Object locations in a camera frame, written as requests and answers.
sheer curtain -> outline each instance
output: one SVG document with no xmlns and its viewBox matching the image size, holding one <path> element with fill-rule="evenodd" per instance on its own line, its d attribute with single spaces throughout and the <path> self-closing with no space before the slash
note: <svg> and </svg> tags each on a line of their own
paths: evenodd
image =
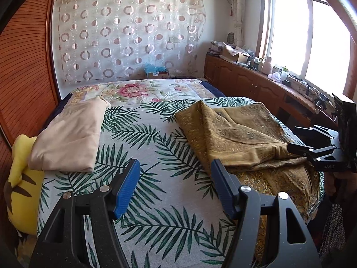
<svg viewBox="0 0 357 268">
<path fill-rule="evenodd" d="M 56 0 L 54 13 L 66 84 L 123 80 L 146 63 L 194 75 L 203 0 Z"/>
<path fill-rule="evenodd" d="M 242 29 L 244 8 L 245 0 L 232 0 L 234 43 L 239 47 L 242 47 L 244 44 Z"/>
</svg>

plastic bag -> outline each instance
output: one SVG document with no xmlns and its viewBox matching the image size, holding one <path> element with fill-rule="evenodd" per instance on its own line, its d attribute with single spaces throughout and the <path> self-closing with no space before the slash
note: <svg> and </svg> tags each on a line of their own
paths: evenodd
<svg viewBox="0 0 357 268">
<path fill-rule="evenodd" d="M 165 66 L 155 66 L 150 63 L 144 64 L 144 70 L 146 73 L 151 72 L 167 72 L 167 68 Z"/>
<path fill-rule="evenodd" d="M 278 72 L 274 72 L 272 75 L 268 75 L 268 78 L 272 81 L 281 82 L 281 76 Z"/>
</svg>

white container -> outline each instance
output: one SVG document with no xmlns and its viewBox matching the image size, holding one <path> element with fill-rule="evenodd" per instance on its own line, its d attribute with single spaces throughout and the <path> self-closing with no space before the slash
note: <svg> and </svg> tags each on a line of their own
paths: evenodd
<svg viewBox="0 0 357 268">
<path fill-rule="evenodd" d="M 283 80 L 286 80 L 286 78 L 288 77 L 288 72 L 289 70 L 284 66 L 283 70 L 281 71 L 281 82 L 283 82 Z"/>
<path fill-rule="evenodd" d="M 267 56 L 263 64 L 262 73 L 270 75 L 273 72 L 273 65 L 271 64 L 271 57 Z"/>
</svg>

wooden cabinet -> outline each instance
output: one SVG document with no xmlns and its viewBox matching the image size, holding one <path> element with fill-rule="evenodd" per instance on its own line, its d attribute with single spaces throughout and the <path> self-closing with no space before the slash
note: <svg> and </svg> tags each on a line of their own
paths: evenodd
<svg viewBox="0 0 357 268">
<path fill-rule="evenodd" d="M 206 60 L 204 74 L 208 82 L 211 84 L 215 78 L 216 63 L 213 60 Z"/>
<path fill-rule="evenodd" d="M 315 116 L 313 102 L 290 87 L 271 81 L 260 72 L 231 64 L 217 57 L 206 56 L 205 77 L 228 97 L 247 97 L 262 102 L 281 120 L 291 116 L 304 127 L 317 124 L 331 128 L 331 125 L 334 125 L 327 115 L 325 117 L 330 120 L 330 124 L 324 123 Z"/>
<path fill-rule="evenodd" d="M 261 81 L 255 101 L 262 102 L 273 115 L 277 115 L 283 98 L 284 92 L 279 86 L 273 82 Z"/>
<path fill-rule="evenodd" d="M 235 96 L 255 100 L 257 83 L 253 76 L 238 74 Z"/>
<path fill-rule="evenodd" d="M 223 65 L 219 69 L 217 88 L 227 97 L 236 96 L 237 73 L 231 66 Z"/>
<path fill-rule="evenodd" d="M 260 86 L 255 101 L 262 102 L 270 113 L 277 115 L 281 100 L 281 95 L 272 90 L 272 88 L 268 86 Z"/>
</svg>

golden paisley cloth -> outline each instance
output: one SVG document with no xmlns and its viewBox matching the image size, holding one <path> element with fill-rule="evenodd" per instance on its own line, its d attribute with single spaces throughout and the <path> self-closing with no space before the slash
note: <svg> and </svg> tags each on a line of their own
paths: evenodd
<svg viewBox="0 0 357 268">
<path fill-rule="evenodd" d="M 199 101 L 176 113 L 176 121 L 210 175 L 210 163 L 220 159 L 229 173 L 256 191 L 285 191 L 305 221 L 318 204 L 319 173 L 304 157 L 290 154 L 292 142 L 262 103 L 211 109 Z M 261 216 L 256 258 L 264 250 L 266 216 Z"/>
</svg>

